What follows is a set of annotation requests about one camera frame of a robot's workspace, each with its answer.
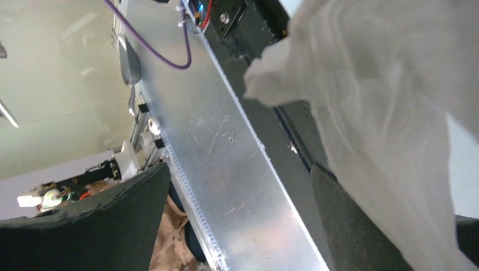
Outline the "white plastic bag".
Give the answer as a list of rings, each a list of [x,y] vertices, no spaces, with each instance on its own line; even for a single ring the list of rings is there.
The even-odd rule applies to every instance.
[[[459,250],[447,114],[478,137],[477,1],[303,1],[246,82],[310,103],[341,186],[414,270]]]

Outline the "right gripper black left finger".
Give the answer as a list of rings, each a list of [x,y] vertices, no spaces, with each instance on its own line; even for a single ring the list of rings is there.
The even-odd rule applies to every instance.
[[[1,269],[148,270],[170,181],[159,163],[45,215],[1,221]]]

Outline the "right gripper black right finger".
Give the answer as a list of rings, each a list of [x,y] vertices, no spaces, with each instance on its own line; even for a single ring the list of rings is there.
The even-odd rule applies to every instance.
[[[331,171],[315,162],[310,177],[334,270],[411,270]]]

